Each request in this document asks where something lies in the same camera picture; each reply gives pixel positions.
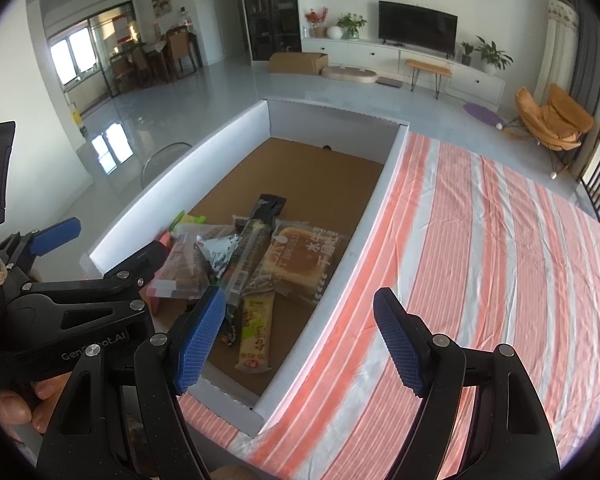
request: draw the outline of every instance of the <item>purple oval mat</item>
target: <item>purple oval mat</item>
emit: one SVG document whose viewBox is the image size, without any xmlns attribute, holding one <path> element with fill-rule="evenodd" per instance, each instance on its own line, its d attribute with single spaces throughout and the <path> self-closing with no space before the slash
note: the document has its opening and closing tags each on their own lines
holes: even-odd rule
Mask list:
<svg viewBox="0 0 600 480">
<path fill-rule="evenodd" d="M 462 105 L 462 108 L 464 108 L 464 111 L 471 115 L 471 117 L 475 117 L 489 126 L 495 126 L 498 123 L 504 124 L 504 120 L 497 113 L 492 112 L 484 106 L 475 103 L 465 103 Z"/>
</svg>

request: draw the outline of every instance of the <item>barcode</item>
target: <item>barcode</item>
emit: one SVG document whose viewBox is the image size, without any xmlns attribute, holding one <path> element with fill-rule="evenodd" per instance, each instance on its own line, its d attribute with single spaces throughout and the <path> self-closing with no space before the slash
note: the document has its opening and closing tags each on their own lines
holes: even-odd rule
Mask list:
<svg viewBox="0 0 600 480">
<path fill-rule="evenodd" d="M 247 281 L 247 277 L 249 273 L 246 270 L 239 270 L 235 273 L 235 281 L 233 286 L 231 287 L 231 292 L 234 294 L 241 294 L 242 288 L 244 287 L 244 282 Z"/>
</svg>

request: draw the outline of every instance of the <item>black display cabinet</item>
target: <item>black display cabinet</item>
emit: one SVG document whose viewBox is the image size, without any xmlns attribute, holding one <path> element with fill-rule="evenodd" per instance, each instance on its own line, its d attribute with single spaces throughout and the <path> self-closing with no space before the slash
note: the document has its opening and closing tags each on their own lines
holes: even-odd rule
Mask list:
<svg viewBox="0 0 600 480">
<path fill-rule="evenodd" d="M 244 0 L 254 61 L 274 52 L 300 52 L 298 0 Z"/>
</svg>

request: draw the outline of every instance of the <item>white tv cabinet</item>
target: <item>white tv cabinet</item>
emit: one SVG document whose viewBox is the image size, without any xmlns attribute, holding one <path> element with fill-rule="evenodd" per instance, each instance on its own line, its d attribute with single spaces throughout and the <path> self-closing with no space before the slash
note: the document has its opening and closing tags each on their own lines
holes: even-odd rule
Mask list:
<svg viewBox="0 0 600 480">
<path fill-rule="evenodd" d="M 446 66 L 451 70 L 452 76 L 443 78 L 440 88 L 442 93 L 485 106 L 494 112 L 498 111 L 504 91 L 502 79 L 485 74 L 481 70 L 434 54 L 425 54 L 401 46 L 383 45 L 378 41 L 305 38 L 302 40 L 302 51 L 323 52 L 329 55 L 329 65 L 368 68 L 381 76 L 401 79 L 409 85 L 413 69 L 405 67 L 404 62 L 407 59 Z M 416 84 L 433 90 L 434 75 L 422 71 Z"/>
</svg>

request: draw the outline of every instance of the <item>striped tablecloth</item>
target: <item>striped tablecloth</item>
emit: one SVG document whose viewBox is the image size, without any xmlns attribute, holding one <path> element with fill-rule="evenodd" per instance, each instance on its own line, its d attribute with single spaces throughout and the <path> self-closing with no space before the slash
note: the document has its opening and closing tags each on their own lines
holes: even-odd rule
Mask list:
<svg viewBox="0 0 600 480">
<path fill-rule="evenodd" d="M 600 225 L 544 187 L 462 148 L 410 134 L 386 207 L 324 347 L 279 423 L 248 437 L 191 396 L 187 421 L 282 479 L 383 478 L 418 402 L 372 315 L 390 286 L 408 312 L 460 346 L 514 346 L 561 460 L 600 416 Z M 458 468 L 461 416 L 441 478 Z"/>
</svg>

